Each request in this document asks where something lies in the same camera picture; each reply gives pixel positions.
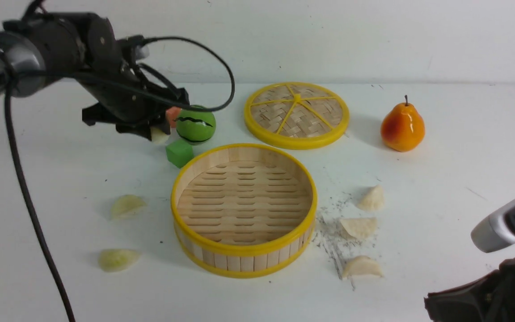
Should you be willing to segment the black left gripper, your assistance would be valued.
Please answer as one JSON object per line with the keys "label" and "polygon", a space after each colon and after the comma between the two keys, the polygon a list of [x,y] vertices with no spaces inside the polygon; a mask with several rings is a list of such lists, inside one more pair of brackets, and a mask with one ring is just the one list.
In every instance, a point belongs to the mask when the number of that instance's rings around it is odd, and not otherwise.
{"label": "black left gripper", "polygon": [[[146,79],[142,73],[137,77],[129,68],[126,68],[119,75],[114,75],[112,80],[117,84],[143,90],[172,102],[187,106],[190,104],[187,91],[184,88],[177,88],[165,77],[163,78],[165,86],[162,87]],[[82,82],[82,86],[97,100],[96,104],[82,110],[82,121],[87,126],[95,126],[97,123],[116,124],[118,133],[133,134],[149,141],[151,141],[151,127],[157,127],[166,134],[171,134],[165,112],[174,104],[156,102],[131,91],[98,82]]]}

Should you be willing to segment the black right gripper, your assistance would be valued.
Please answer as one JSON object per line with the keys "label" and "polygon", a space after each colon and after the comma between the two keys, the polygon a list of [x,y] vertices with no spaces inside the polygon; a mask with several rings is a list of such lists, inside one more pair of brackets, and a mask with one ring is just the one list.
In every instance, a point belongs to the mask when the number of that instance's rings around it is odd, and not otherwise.
{"label": "black right gripper", "polygon": [[472,283],[429,293],[424,305],[434,322],[515,322],[515,258]]}

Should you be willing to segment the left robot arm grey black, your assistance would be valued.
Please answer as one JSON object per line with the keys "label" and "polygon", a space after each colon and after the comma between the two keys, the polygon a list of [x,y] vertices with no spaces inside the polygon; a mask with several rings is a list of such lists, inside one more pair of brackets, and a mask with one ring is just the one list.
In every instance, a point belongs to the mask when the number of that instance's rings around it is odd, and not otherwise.
{"label": "left robot arm grey black", "polygon": [[44,76],[21,77],[14,97],[29,97],[63,79],[81,73],[97,81],[79,83],[97,102],[84,108],[82,121],[114,124],[120,134],[152,139],[152,129],[170,134],[166,112],[190,104],[188,93],[167,79],[149,81],[137,61],[148,55],[143,35],[116,39],[107,18],[95,13],[32,13],[3,22],[0,31],[0,94],[12,76],[39,71]]}

